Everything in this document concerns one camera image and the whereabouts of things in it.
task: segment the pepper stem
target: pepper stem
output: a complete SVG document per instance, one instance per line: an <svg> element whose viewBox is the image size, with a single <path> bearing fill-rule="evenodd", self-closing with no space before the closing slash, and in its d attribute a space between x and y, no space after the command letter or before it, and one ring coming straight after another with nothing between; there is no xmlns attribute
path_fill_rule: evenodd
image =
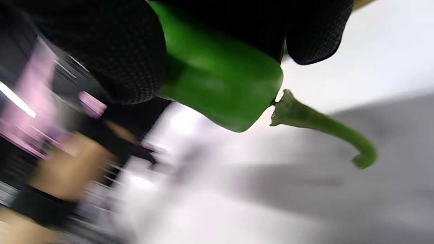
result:
<svg viewBox="0 0 434 244"><path fill-rule="evenodd" d="M358 131L322 114L294 98L292 93L285 89L282 99L275 104L272 123L270 126L290 125L299 128L314 129L341 138L354 147L360 154L352 162L359 169L368 168L377 160L377 149Z"/></svg>

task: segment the blurry background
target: blurry background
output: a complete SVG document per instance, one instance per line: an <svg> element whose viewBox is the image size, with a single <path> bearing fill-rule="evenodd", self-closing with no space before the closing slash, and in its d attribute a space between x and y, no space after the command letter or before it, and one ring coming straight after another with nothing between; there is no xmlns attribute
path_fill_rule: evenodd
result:
<svg viewBox="0 0 434 244"><path fill-rule="evenodd" d="M356 151L330 136L269 127L272 109L235 134L174 104L146 139L172 172L132 158L111 193L116 228L135 244L433 243L432 9L431 0L375 1L352 15L333 57L282 64L283 88L375 142L374 166L356 170ZM22 73L28 59L8 70Z"/></svg>

